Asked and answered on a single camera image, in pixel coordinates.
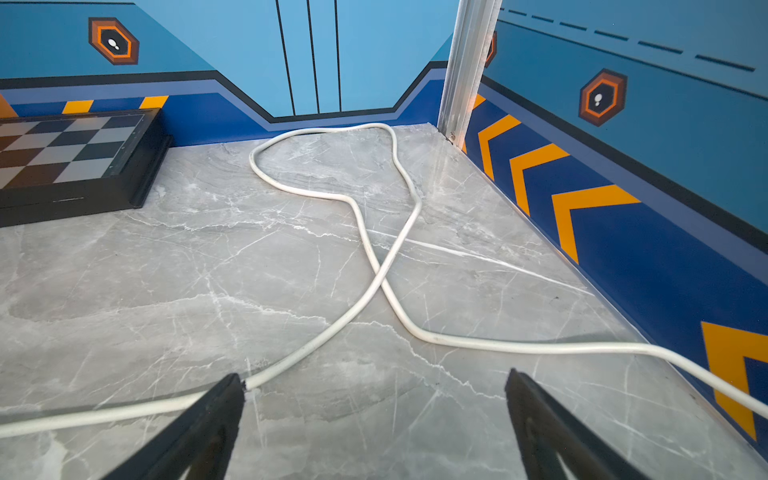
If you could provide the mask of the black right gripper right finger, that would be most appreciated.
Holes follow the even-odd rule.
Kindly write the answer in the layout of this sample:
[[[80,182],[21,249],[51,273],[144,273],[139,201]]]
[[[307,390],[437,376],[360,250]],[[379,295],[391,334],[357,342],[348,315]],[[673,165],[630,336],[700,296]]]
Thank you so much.
[[[533,378],[512,369],[506,403],[530,479],[645,479]]]

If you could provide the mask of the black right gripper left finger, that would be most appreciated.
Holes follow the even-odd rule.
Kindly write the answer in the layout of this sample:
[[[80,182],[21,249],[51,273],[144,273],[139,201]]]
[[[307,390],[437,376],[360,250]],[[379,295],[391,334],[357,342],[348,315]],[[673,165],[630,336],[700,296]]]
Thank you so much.
[[[144,447],[106,475],[108,479],[222,479],[239,433],[243,382],[229,374]]]

